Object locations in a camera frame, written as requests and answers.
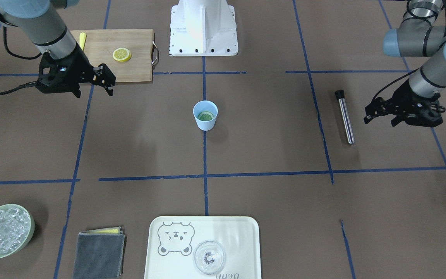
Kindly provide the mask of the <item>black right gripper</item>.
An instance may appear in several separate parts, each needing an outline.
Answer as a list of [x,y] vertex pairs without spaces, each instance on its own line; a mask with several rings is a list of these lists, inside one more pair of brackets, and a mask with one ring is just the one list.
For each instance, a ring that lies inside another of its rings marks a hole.
[[64,58],[56,59],[56,78],[71,83],[92,83],[103,88],[108,96],[113,96],[116,76],[106,64],[92,67],[84,51],[76,43],[72,52]]

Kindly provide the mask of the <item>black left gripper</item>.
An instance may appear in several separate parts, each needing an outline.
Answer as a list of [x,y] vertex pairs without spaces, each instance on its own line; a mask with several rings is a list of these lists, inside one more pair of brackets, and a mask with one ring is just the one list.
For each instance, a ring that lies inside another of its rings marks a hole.
[[370,123],[374,118],[380,116],[393,115],[392,127],[404,122],[410,126],[417,125],[417,117],[410,114],[412,106],[416,103],[439,102],[441,94],[438,90],[433,90],[429,97],[423,97],[414,92],[409,82],[402,83],[395,90],[395,103],[390,100],[374,99],[365,108],[364,123]]

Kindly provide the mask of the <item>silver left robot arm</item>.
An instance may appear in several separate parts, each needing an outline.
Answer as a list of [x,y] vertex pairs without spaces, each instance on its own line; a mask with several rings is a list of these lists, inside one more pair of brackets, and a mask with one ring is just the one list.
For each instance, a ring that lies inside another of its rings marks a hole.
[[444,0],[408,0],[402,22],[389,30],[383,51],[392,57],[425,57],[427,61],[406,74],[407,78],[389,99],[375,94],[365,107],[365,124],[374,118],[393,115],[392,126],[401,122],[421,127],[443,123],[446,111],[440,105],[441,92],[446,88],[446,23],[435,26]]

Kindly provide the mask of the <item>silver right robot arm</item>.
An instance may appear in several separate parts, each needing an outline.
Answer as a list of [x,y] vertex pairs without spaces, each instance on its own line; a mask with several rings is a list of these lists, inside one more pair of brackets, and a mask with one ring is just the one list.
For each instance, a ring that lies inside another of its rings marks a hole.
[[44,94],[72,93],[81,97],[80,85],[90,83],[113,95],[116,77],[106,64],[94,67],[67,28],[57,9],[76,5],[76,0],[0,0],[0,23],[18,27],[41,53],[36,81],[22,84],[7,95],[36,87]]

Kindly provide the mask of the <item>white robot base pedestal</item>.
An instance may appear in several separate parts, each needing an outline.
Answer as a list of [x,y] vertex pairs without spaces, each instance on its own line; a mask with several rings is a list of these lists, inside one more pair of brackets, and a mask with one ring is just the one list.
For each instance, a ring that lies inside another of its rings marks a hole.
[[171,7],[169,55],[238,55],[235,9],[226,0],[180,0]]

